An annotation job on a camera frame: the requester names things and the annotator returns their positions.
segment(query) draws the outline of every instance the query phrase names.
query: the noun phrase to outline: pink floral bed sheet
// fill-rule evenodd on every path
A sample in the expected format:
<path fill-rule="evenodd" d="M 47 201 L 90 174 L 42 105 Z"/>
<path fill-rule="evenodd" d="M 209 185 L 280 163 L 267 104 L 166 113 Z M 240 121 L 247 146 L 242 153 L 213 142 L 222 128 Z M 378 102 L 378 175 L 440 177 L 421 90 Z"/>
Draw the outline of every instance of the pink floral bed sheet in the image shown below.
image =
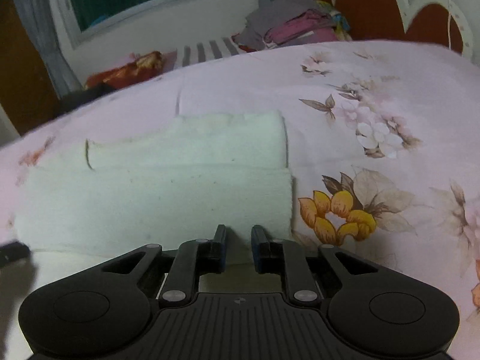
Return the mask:
<path fill-rule="evenodd" d="M 442 47 L 319 43 L 173 71 L 111 94 L 0 152 L 2 236 L 29 167 L 86 138 L 111 142 L 176 115 L 285 119 L 292 236 L 339 245 L 446 292 L 461 325 L 449 353 L 480 356 L 480 70 Z"/>

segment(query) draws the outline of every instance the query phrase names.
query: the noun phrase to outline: yellow flower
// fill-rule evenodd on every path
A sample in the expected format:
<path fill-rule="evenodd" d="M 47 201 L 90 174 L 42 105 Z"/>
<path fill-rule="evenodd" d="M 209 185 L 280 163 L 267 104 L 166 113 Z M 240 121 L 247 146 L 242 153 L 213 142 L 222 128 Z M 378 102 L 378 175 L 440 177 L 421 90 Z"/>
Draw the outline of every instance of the yellow flower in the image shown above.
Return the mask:
<path fill-rule="evenodd" d="M 377 227 L 371 214 L 364 210 L 352 210 L 354 200 L 348 191 L 337 192 L 332 198 L 324 192 L 313 191 L 313 199 L 300 198 L 298 201 L 303 221 L 324 244 L 342 245 L 347 235 L 362 241 Z M 338 229 L 330 220 L 334 219 L 330 218 L 332 215 L 336 221 L 344 222 Z"/>

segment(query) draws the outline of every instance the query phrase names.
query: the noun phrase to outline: striped fabric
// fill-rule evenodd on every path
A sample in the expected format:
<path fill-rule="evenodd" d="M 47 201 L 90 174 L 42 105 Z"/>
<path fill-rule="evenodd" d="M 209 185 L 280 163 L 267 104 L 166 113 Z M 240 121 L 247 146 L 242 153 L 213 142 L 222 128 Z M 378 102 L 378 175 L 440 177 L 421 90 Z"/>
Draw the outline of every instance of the striped fabric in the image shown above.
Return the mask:
<path fill-rule="evenodd" d="M 197 43 L 196 46 L 185 46 L 183 49 L 178 49 L 176 52 L 167 55 L 169 61 L 164 68 L 164 72 L 210 61 L 212 59 L 226 58 L 244 53 L 243 50 L 239 49 L 237 45 L 227 37 Z"/>

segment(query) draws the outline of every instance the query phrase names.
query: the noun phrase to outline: red headboard panel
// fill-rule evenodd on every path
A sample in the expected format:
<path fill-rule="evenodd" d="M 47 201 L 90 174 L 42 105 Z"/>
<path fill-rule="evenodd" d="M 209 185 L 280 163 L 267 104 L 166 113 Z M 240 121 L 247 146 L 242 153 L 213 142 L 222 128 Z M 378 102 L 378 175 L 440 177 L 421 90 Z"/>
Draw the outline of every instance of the red headboard panel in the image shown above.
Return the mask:
<path fill-rule="evenodd" d="M 406 34 L 396 0 L 335 0 L 335 7 L 349 21 L 354 40 L 389 39 L 448 46 L 448 11 L 439 4 L 425 6 Z M 452 49 L 462 53 L 463 41 L 454 19 L 450 33 Z"/>

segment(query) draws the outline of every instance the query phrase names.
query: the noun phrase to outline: towel fold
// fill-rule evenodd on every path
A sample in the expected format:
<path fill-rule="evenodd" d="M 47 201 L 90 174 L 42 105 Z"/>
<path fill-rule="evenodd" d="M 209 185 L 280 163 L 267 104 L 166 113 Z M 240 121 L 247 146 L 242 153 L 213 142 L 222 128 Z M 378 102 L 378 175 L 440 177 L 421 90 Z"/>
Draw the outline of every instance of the towel fold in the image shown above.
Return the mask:
<path fill-rule="evenodd" d="M 227 263 L 250 262 L 253 225 L 290 236 L 285 140 L 271 112 L 180 117 L 159 134 L 76 146 L 31 170 L 15 229 L 33 250 L 114 257 L 177 249 L 223 224 Z"/>

